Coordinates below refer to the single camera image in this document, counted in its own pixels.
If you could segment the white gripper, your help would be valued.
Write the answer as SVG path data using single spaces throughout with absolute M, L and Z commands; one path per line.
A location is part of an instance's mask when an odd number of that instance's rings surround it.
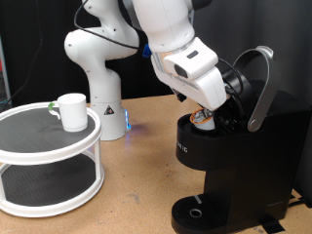
M 214 110 L 226 102 L 224 82 L 216 67 L 194 80 L 180 76 L 174 77 L 158 69 L 155 70 L 155 73 L 161 82 L 174 91 L 206 107 L 204 111 L 209 115 L 214 115 Z

